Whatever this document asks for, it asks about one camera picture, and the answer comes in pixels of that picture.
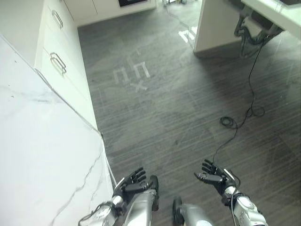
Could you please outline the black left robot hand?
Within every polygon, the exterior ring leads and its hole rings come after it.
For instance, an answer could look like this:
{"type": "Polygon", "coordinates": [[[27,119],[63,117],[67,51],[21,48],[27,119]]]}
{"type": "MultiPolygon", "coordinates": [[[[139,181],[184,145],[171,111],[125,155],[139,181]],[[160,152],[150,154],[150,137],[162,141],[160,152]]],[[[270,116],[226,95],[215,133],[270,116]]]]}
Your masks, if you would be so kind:
{"type": "Polygon", "coordinates": [[[145,190],[146,172],[140,167],[123,177],[115,186],[113,196],[120,196],[124,201],[129,202],[133,196],[145,190]]]}

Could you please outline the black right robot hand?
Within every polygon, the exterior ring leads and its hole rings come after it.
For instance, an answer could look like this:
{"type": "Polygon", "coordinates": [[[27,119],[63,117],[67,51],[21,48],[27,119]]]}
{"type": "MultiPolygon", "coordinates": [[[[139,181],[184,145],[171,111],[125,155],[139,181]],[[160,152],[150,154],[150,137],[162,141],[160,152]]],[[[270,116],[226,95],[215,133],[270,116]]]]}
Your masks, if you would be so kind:
{"type": "Polygon", "coordinates": [[[215,165],[208,159],[204,159],[202,162],[201,169],[203,172],[196,173],[194,176],[201,182],[205,184],[212,185],[219,195],[223,195],[227,188],[237,187],[235,179],[224,169],[215,165]]]}

